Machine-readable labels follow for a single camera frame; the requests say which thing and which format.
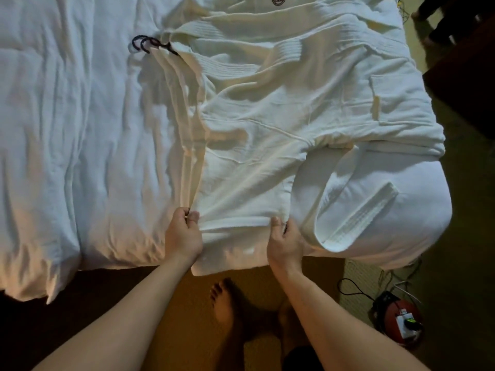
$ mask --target person's right arm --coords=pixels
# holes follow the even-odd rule
[[[426,371],[417,358],[353,317],[302,274],[306,242],[292,219],[272,219],[267,256],[326,371]]]

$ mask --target bed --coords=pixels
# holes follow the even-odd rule
[[[79,269],[163,259],[164,230],[183,204],[183,151],[163,70],[130,42],[177,24],[181,1],[0,1],[0,289],[13,298],[51,302]],[[319,212],[321,231],[337,229],[385,181],[397,195],[350,247],[312,255],[398,268],[448,226],[438,157],[379,144]],[[290,214],[300,225],[345,152],[320,148],[299,167]],[[222,230],[193,273],[265,265],[268,231]]]

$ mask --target black pants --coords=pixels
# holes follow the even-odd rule
[[[324,371],[312,346],[293,349],[284,359],[282,371]]]
[[[422,19],[428,18],[449,0],[425,0],[419,7]],[[446,12],[436,29],[430,34],[430,39],[437,43],[448,43],[449,37],[465,30],[473,18],[483,10],[484,0],[457,0]]]

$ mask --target person's left hand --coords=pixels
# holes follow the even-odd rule
[[[165,232],[165,258],[178,257],[192,266],[203,250],[203,239],[197,221],[200,213],[179,207]]]

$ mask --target black shorts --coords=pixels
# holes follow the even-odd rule
[[[324,371],[312,346],[300,346],[293,349],[284,358],[282,371]]]

